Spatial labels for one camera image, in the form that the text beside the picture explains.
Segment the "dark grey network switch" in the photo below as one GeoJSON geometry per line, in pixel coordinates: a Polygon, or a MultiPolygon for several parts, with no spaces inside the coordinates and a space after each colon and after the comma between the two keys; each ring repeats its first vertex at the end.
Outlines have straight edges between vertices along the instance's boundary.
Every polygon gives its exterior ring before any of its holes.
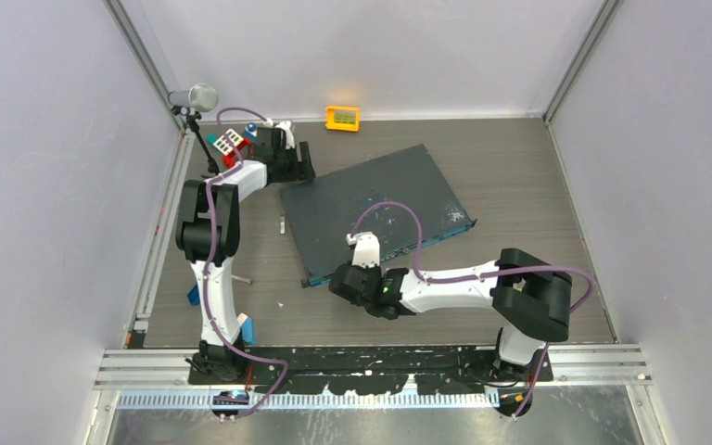
{"type": "Polygon", "coordinates": [[[352,257],[346,236],[369,231],[381,261],[408,255],[475,225],[423,144],[284,187],[280,199],[305,274],[329,281],[352,257]]]}

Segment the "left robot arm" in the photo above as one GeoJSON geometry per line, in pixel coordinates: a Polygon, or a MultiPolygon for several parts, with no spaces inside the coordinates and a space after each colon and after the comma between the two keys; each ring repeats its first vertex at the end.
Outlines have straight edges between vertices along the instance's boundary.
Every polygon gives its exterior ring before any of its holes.
{"type": "Polygon", "coordinates": [[[239,382],[250,358],[244,352],[242,322],[235,311],[232,270],[240,244],[240,204],[269,184],[294,183],[315,176],[309,146],[298,144],[291,121],[229,129],[218,144],[232,166],[207,180],[188,180],[180,195],[175,242],[195,275],[201,308],[193,372],[239,382]]]}

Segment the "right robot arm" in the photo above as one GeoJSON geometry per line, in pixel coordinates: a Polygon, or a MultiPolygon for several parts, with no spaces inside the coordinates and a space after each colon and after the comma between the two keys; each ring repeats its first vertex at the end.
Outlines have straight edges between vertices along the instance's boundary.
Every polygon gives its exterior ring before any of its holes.
{"type": "Polygon", "coordinates": [[[497,312],[507,325],[491,359],[504,380],[525,373],[543,345],[569,338],[570,274],[518,248],[471,268],[421,273],[349,261],[336,269],[329,290],[388,320],[443,309],[497,312]]]}

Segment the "blue white toy brick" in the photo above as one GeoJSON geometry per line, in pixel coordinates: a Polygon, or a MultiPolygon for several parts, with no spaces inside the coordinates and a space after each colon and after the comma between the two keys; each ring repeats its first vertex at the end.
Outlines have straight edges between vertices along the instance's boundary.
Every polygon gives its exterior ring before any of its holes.
{"type": "Polygon", "coordinates": [[[255,142],[257,140],[258,135],[257,124],[255,122],[248,123],[241,135],[244,139],[247,139],[251,142],[255,142]]]}

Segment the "white window toy brick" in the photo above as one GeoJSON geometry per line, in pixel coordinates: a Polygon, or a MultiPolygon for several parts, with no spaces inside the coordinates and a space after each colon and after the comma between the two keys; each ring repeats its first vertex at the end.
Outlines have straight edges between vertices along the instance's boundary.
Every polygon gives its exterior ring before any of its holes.
{"type": "Polygon", "coordinates": [[[235,150],[240,150],[246,143],[246,139],[234,129],[227,129],[225,133],[219,136],[213,133],[209,134],[207,140],[224,156],[229,156],[235,150]]]}

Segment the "silver SFP module front left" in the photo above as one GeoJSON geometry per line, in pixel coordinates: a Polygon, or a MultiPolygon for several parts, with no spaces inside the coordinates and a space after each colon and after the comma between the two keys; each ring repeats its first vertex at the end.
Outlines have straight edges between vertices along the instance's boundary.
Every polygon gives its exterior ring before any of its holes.
{"type": "Polygon", "coordinates": [[[237,282],[240,282],[240,283],[244,283],[244,284],[247,284],[247,285],[252,285],[252,283],[253,283],[251,279],[246,278],[246,277],[242,277],[242,276],[238,276],[238,275],[232,275],[231,278],[232,278],[232,280],[234,280],[234,281],[237,281],[237,282]]]}

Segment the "blue white wedge block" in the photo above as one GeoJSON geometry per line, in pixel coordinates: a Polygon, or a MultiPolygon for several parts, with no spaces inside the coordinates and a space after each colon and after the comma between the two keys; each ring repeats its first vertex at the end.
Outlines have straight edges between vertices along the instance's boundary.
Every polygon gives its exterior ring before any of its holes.
{"type": "Polygon", "coordinates": [[[240,313],[237,316],[237,321],[239,322],[243,342],[247,345],[253,345],[255,343],[255,334],[252,318],[245,313],[240,313]]]}

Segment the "blue toy block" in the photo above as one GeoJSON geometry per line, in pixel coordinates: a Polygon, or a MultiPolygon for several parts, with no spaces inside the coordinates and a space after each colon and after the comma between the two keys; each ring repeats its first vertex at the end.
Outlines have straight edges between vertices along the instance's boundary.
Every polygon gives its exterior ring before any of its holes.
{"type": "Polygon", "coordinates": [[[198,306],[200,304],[200,296],[197,286],[193,286],[186,294],[187,300],[191,306],[198,306]]]}

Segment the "red toy brick frame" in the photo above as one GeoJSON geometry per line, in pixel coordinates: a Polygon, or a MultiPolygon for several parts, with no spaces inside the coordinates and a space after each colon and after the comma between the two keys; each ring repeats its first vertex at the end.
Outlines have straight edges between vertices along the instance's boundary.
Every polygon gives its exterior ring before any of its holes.
{"type": "Polygon", "coordinates": [[[222,162],[224,168],[229,170],[233,168],[238,161],[247,159],[249,156],[250,145],[242,145],[237,148],[227,147],[222,153],[222,162]]]}

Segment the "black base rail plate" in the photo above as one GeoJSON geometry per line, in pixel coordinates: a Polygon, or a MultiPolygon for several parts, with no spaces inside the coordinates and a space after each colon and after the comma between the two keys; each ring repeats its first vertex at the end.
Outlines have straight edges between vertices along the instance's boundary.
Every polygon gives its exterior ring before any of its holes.
{"type": "Polygon", "coordinates": [[[192,385],[247,385],[264,393],[395,395],[415,384],[422,395],[475,394],[528,380],[553,381],[549,361],[500,364],[492,346],[253,347],[250,359],[222,347],[185,357],[192,385]]]}

